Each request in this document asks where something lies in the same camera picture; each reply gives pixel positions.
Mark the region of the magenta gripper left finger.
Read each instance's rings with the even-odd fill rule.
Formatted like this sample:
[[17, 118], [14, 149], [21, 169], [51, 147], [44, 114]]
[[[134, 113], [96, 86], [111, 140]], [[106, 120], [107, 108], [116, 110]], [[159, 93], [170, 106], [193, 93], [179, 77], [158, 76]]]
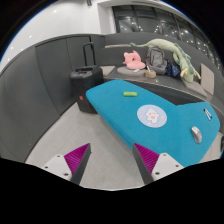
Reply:
[[87, 143], [66, 155], [55, 155], [42, 166], [42, 169], [79, 185], [90, 154], [91, 145]]

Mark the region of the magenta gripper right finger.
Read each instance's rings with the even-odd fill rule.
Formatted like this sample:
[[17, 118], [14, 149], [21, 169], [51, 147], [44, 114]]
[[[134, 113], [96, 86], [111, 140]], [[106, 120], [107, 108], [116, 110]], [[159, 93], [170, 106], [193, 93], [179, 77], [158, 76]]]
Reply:
[[168, 153], [158, 154], [137, 143], [132, 152], [145, 185], [183, 169]]

